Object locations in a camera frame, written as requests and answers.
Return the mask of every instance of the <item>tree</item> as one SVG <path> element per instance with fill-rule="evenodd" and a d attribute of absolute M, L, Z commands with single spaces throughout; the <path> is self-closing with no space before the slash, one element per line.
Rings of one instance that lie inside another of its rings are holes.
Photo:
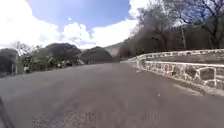
<path fill-rule="evenodd" d="M 162 5 L 152 5 L 148 9 L 141 9 L 138 17 L 139 24 L 142 26 L 140 31 L 145 31 L 159 40 L 161 51 L 167 51 L 168 33 L 176 19 L 169 17 Z"/>
<path fill-rule="evenodd" d="M 31 46 L 24 43 L 20 43 L 19 41 L 13 43 L 12 45 L 20 55 L 29 54 L 34 50 Z"/>
<path fill-rule="evenodd" d="M 0 55 L 11 60 L 12 62 L 15 62 L 18 52 L 15 49 L 5 48 L 0 50 Z"/>
<path fill-rule="evenodd" d="M 164 0 L 167 11 L 186 24 L 201 26 L 210 35 L 212 48 L 220 48 L 224 36 L 224 0 Z"/>
<path fill-rule="evenodd" d="M 76 55 L 81 53 L 80 49 L 69 43 L 53 43 L 48 45 L 45 50 L 56 61 L 77 60 Z"/>

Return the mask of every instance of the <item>foliage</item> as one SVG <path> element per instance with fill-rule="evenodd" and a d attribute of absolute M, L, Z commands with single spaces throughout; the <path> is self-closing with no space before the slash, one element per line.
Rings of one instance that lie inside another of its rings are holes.
<path fill-rule="evenodd" d="M 141 9 L 138 20 L 138 31 L 119 49 L 121 58 L 224 45 L 224 0 L 163 0 Z"/>
<path fill-rule="evenodd" d="M 224 36 L 224 0 L 164 0 L 167 11 L 187 24 L 200 26 L 210 35 L 212 48 Z"/>

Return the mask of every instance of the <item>utility pole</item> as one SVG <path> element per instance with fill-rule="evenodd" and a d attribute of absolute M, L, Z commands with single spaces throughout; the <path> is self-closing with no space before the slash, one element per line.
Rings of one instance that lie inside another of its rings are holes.
<path fill-rule="evenodd" d="M 182 35 L 182 41 L 183 41 L 183 45 L 184 45 L 184 49 L 187 49 L 186 46 L 186 38 L 185 38 L 185 34 L 184 34 L 184 28 L 183 28 L 183 24 L 182 24 L 182 20 L 180 19 L 180 29 L 181 29 L 181 35 Z"/>

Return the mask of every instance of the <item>bare tree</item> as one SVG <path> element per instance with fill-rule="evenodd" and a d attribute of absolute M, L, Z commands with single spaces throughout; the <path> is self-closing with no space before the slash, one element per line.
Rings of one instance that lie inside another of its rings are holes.
<path fill-rule="evenodd" d="M 18 51 L 19 55 L 28 54 L 34 50 L 31 46 L 20 43 L 19 41 L 13 43 L 12 46 Z"/>
<path fill-rule="evenodd" d="M 183 22 L 201 26 L 210 34 L 212 48 L 220 48 L 224 36 L 224 0 L 164 0 L 164 4 Z"/>
<path fill-rule="evenodd" d="M 141 29 L 151 31 L 155 38 L 162 40 L 164 47 L 161 50 L 167 51 L 168 33 L 166 30 L 173 26 L 176 19 L 169 17 L 161 5 L 152 5 L 146 10 L 142 9 L 140 14 L 138 19 Z"/>

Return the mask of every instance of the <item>road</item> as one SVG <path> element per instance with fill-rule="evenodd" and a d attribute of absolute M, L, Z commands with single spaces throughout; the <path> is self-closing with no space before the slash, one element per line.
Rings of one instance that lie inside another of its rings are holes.
<path fill-rule="evenodd" d="M 16 128 L 223 128 L 224 98 L 125 64 L 0 80 Z"/>

